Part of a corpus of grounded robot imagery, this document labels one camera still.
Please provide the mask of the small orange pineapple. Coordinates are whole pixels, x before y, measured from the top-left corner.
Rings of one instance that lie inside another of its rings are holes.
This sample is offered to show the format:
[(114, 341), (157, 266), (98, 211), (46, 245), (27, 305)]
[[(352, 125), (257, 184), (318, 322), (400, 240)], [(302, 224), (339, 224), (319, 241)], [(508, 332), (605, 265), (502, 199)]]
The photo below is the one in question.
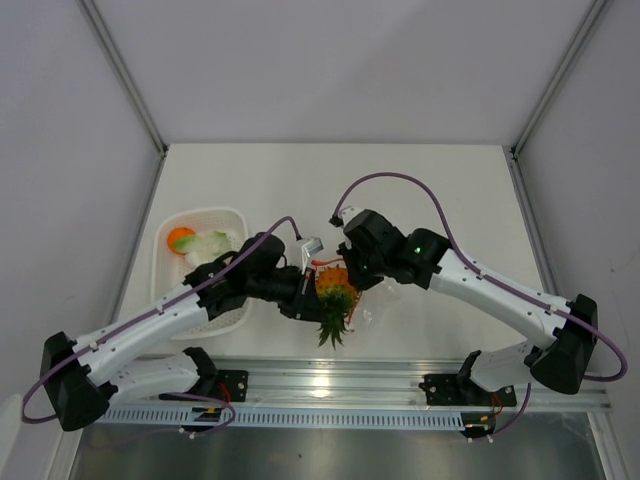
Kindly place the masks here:
[(349, 331), (351, 316), (361, 293), (350, 283), (348, 271), (342, 266), (319, 270), (315, 289), (325, 313), (318, 329), (318, 346), (330, 342), (336, 348), (337, 344), (343, 344), (343, 335)]

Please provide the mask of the clear zip bag orange zipper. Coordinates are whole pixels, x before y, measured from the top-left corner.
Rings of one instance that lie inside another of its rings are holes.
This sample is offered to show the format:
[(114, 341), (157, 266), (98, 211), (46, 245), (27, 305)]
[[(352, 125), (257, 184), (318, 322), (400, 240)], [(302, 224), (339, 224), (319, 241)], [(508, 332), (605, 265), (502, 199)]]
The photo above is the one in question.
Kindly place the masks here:
[[(312, 267), (317, 272), (331, 266), (342, 266), (346, 268), (341, 257), (332, 260), (312, 261)], [(389, 280), (383, 280), (369, 290), (359, 291), (361, 293), (360, 300), (351, 316), (348, 327), (349, 331), (346, 334), (354, 332), (356, 327), (361, 324), (369, 326), (372, 321), (381, 319), (388, 312), (391, 305), (399, 299), (397, 289)]]

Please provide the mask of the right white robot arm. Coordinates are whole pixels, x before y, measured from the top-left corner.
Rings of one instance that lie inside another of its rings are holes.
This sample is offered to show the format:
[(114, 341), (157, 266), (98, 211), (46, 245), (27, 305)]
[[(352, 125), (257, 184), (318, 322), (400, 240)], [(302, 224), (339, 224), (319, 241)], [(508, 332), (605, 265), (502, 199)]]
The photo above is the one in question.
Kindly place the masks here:
[(538, 292), (475, 261), (464, 262), (452, 242), (429, 229), (404, 235), (381, 214), (347, 207), (332, 219), (350, 282), (368, 290), (385, 278), (465, 302), (524, 336), (496, 351), (470, 353), (455, 376), (458, 395), (479, 403), (504, 387), (536, 381), (557, 393), (581, 387), (596, 338), (597, 305)]

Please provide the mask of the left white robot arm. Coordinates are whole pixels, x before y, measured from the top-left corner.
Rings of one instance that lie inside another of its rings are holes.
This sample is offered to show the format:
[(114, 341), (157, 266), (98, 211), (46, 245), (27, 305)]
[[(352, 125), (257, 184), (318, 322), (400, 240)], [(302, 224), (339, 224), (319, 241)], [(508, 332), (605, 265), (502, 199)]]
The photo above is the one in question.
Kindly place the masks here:
[(147, 311), (75, 339), (63, 332), (43, 347), (40, 375), (66, 431), (82, 429), (117, 403), (168, 394), (209, 398), (218, 371), (201, 348), (163, 361), (139, 361), (152, 347), (185, 330), (205, 326), (250, 299), (277, 305), (286, 318), (321, 323), (328, 314), (310, 268), (281, 265), (284, 243), (261, 232), (238, 251), (198, 266)]

